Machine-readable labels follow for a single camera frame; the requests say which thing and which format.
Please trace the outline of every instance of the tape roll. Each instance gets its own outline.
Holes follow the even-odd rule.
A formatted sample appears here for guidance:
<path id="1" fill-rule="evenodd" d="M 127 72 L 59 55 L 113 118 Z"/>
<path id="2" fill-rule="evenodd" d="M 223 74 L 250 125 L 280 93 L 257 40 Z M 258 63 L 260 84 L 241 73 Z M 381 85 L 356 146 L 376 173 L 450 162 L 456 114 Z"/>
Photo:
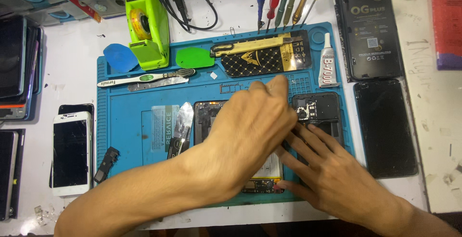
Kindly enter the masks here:
<path id="1" fill-rule="evenodd" d="M 149 29 L 148 17 L 142 9 L 130 10 L 130 21 L 132 23 L 133 31 L 139 39 L 151 39 L 151 31 Z"/>

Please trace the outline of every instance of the white toothbrush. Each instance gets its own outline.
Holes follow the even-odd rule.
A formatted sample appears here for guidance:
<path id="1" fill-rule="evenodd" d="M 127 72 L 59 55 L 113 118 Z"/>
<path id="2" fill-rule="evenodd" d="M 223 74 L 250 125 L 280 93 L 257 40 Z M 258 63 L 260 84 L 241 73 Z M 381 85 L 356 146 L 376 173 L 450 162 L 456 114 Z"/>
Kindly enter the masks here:
<path id="1" fill-rule="evenodd" d="M 98 87 L 109 87 L 109 86 L 116 86 L 116 85 L 121 85 L 121 84 L 126 84 L 126 83 L 147 83 L 147 82 L 152 82 L 152 81 L 156 81 L 156 80 L 163 79 L 163 78 L 169 78 L 169 77 L 190 77 L 194 73 L 196 73 L 196 70 L 192 68 L 188 68 L 188 69 L 181 68 L 173 73 L 167 73 L 167 74 L 145 74 L 139 77 L 106 80 L 106 81 L 99 82 L 97 86 Z"/>

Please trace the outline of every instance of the black cable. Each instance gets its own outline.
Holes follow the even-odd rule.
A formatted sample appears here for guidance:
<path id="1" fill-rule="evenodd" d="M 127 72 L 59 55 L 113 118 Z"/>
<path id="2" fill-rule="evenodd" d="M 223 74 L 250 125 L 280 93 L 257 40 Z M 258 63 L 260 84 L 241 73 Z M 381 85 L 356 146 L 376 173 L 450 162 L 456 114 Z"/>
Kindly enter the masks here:
<path id="1" fill-rule="evenodd" d="M 196 27 L 196 26 L 193 26 L 193 25 L 190 25 L 188 24 L 187 22 L 184 22 L 182 20 L 180 20 L 178 18 L 178 16 L 176 15 L 176 12 L 173 10 L 173 7 L 171 6 L 170 4 L 170 0 L 159 0 L 160 3 L 165 7 L 165 9 L 167 10 L 167 12 L 174 18 L 176 19 L 176 21 L 178 21 L 178 23 L 180 24 L 180 26 L 186 30 L 187 32 L 190 32 L 191 28 L 193 29 L 197 29 L 197 30 L 210 30 L 212 29 L 213 27 L 215 27 L 218 23 L 218 14 L 217 14 L 217 11 L 215 9 L 215 7 L 213 6 L 213 4 L 209 1 L 209 0 L 205 0 L 205 2 L 207 2 L 207 4 L 210 6 L 210 8 L 212 9 L 214 15 L 215 15 L 215 22 L 212 24 L 212 26 L 210 27 Z"/>

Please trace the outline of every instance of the cracked phone screen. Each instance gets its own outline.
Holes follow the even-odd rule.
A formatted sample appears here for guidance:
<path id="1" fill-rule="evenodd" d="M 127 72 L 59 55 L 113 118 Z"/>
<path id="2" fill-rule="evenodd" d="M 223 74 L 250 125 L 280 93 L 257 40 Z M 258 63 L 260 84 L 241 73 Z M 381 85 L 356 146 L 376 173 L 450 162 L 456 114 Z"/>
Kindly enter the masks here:
<path id="1" fill-rule="evenodd" d="M 86 120 L 54 124 L 53 187 L 88 183 L 86 127 Z"/>

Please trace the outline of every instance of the tape dispenser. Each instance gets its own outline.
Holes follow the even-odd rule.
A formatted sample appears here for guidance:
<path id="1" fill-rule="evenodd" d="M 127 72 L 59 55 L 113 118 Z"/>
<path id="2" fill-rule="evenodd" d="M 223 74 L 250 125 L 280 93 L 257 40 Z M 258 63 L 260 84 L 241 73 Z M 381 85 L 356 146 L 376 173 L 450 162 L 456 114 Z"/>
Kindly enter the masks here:
<path id="1" fill-rule="evenodd" d="M 169 22 L 159 0 L 125 0 L 128 29 L 132 42 L 128 47 L 143 70 L 169 65 Z"/>

